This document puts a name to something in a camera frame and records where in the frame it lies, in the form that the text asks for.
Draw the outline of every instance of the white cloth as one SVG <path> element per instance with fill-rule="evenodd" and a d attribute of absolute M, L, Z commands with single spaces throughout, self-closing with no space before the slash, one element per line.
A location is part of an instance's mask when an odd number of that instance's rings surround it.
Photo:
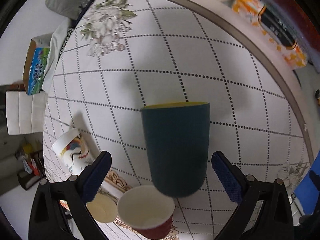
<path fill-rule="evenodd" d="M 5 104 L 8 133 L 18 135 L 42 132 L 47 98 L 45 92 L 28 96 L 24 91 L 7 91 Z"/>
<path fill-rule="evenodd" d="M 67 36 L 68 28 L 70 27 L 70 25 L 71 20 L 65 19 L 52 34 L 50 41 L 50 52 L 47 58 L 47 65 L 44 69 L 44 81 L 42 84 L 42 89 L 47 94 L 49 94 L 54 71 L 56 70 L 56 66 L 59 60 L 60 50 Z"/>

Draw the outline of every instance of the red paper cup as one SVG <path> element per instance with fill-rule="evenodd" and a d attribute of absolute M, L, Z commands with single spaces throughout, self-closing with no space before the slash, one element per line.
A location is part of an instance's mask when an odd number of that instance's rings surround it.
<path fill-rule="evenodd" d="M 154 186 L 127 191 L 118 201 L 117 208 L 119 218 L 148 239 L 162 239 L 170 232 L 174 201 Z"/>

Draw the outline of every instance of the white floor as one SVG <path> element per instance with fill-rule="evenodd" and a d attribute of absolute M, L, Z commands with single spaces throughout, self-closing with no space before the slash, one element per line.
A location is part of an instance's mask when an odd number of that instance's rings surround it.
<path fill-rule="evenodd" d="M 45 0 L 28 0 L 0 38 L 0 85 L 22 81 L 23 66 L 32 38 L 53 33 L 64 17 L 50 11 Z"/>

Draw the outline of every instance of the white tablecloth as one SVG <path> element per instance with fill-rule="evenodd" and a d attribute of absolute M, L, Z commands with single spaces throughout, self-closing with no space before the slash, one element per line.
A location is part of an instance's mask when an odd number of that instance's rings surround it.
<path fill-rule="evenodd" d="M 260 62 L 214 23 L 167 0 L 117 0 L 112 6 L 107 0 L 101 6 L 104 1 L 88 10 L 56 68 L 45 110 L 47 176 L 51 182 L 70 176 L 50 148 L 76 127 L 94 156 L 111 153 L 111 193 L 120 197 L 130 187 L 150 185 L 140 109 L 210 102 L 207 179 L 196 193 L 176 200 L 167 238 L 212 239 L 236 208 L 211 167 L 212 153 L 220 150 L 244 174 L 273 182 L 284 163 L 308 163 L 297 120 Z M 119 220 L 100 225 L 110 240 L 143 238 Z"/>

